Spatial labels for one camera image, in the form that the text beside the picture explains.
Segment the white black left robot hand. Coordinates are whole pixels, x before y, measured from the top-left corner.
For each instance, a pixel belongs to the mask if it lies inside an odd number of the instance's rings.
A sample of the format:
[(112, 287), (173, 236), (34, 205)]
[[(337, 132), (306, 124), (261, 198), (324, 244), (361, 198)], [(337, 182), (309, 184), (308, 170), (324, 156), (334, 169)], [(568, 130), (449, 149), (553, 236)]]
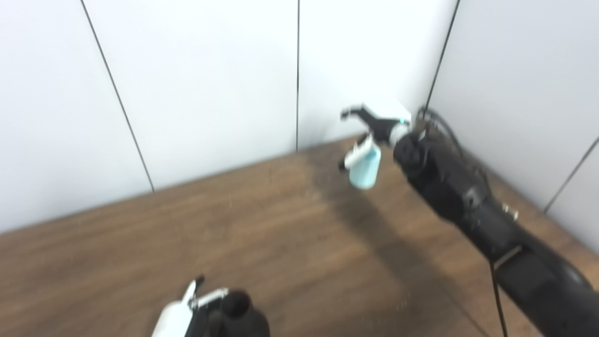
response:
[(208, 331), (210, 316), (216, 312), (229, 288), (221, 287), (201, 296), (203, 275), (192, 280), (180, 300), (163, 307), (152, 332), (153, 337), (203, 337)]

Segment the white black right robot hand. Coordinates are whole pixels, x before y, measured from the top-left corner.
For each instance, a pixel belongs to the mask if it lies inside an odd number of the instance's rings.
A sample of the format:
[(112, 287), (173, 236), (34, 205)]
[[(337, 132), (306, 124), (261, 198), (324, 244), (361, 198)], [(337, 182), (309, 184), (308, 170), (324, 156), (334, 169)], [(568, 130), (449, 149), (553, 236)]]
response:
[(398, 112), (391, 111), (389, 117), (384, 117), (367, 104), (353, 105), (340, 113), (342, 121), (350, 117), (358, 117), (366, 125), (367, 131), (339, 161), (340, 171), (349, 171), (356, 166), (375, 145), (385, 144), (394, 148), (402, 137), (413, 130), (412, 115), (403, 107)]

